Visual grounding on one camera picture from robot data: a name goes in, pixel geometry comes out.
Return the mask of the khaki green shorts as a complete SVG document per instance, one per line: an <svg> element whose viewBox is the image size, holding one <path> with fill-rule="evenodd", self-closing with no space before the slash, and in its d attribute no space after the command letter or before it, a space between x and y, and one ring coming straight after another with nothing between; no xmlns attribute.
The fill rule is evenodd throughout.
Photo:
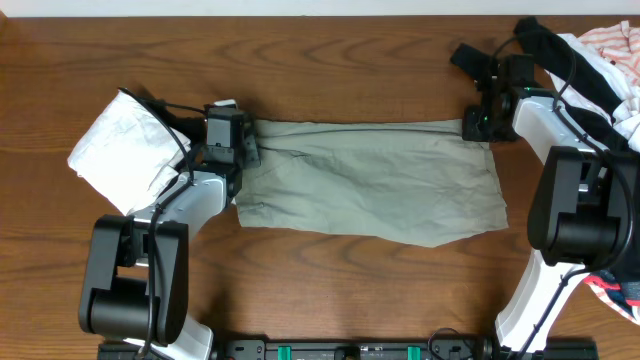
<svg viewBox="0 0 640 360"><path fill-rule="evenodd" d="M261 164L235 198L244 227L437 247L508 226L491 149L458 120L256 125Z"/></svg>

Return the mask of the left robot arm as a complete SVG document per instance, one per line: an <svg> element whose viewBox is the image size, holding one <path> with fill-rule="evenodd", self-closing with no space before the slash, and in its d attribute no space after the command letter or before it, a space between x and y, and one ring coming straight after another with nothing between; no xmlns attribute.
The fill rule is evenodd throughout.
<svg viewBox="0 0 640 360"><path fill-rule="evenodd" d="M157 204L94 225L78 318L83 331L106 338L100 359L216 356L213 331L188 314L189 243L260 158L249 113L211 108L206 125L202 158L187 161Z"/></svg>

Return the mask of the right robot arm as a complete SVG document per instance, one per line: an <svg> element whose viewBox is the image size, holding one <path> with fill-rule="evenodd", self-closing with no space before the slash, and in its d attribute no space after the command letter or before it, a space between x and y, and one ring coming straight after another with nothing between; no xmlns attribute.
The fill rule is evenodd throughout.
<svg viewBox="0 0 640 360"><path fill-rule="evenodd" d="M510 56L467 71L481 103L466 109L463 137L524 139L543 165L527 220L532 252L493 339L476 339L474 359L596 359L592 340L549 336L576 286L619 264L638 227L639 162L611 151L576 121L560 95L534 79L532 62Z"/></svg>

